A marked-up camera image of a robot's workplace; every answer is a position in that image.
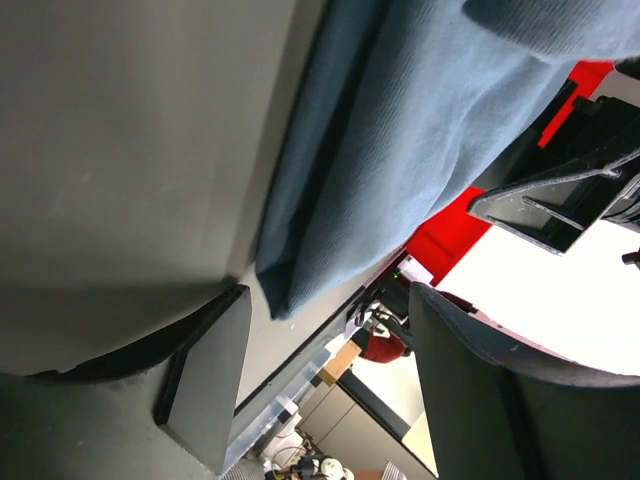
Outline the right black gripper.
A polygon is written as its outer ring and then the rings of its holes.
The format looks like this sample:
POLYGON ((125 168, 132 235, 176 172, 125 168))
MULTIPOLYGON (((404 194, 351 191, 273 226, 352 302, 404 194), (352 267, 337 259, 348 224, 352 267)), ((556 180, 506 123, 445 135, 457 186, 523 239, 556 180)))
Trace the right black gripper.
POLYGON ((578 97, 550 142, 528 149, 514 182, 468 213, 555 255, 596 222, 639 231, 639 61, 615 64, 592 97, 578 97))

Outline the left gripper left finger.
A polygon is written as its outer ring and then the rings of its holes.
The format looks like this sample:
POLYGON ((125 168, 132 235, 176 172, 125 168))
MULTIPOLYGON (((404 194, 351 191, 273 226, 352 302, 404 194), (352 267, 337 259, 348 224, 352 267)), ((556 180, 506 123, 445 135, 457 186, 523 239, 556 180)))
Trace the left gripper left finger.
POLYGON ((66 373, 1 378, 5 479, 215 479, 225 467, 251 292, 66 373))

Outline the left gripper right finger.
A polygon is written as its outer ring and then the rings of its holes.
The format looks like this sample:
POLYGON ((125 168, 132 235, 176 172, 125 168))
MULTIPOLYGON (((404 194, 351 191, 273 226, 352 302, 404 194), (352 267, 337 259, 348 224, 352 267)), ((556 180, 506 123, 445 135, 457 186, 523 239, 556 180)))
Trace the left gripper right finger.
POLYGON ((638 377, 534 348, 424 284, 409 320, 440 478, 638 478, 638 377))

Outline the slate blue t shirt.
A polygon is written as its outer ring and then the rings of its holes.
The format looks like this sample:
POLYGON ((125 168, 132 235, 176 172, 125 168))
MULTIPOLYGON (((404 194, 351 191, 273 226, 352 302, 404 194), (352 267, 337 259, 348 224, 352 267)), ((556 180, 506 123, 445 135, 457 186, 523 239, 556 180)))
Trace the slate blue t shirt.
POLYGON ((302 82, 255 272, 286 320, 401 246, 581 60, 639 52, 635 1, 333 1, 302 82))

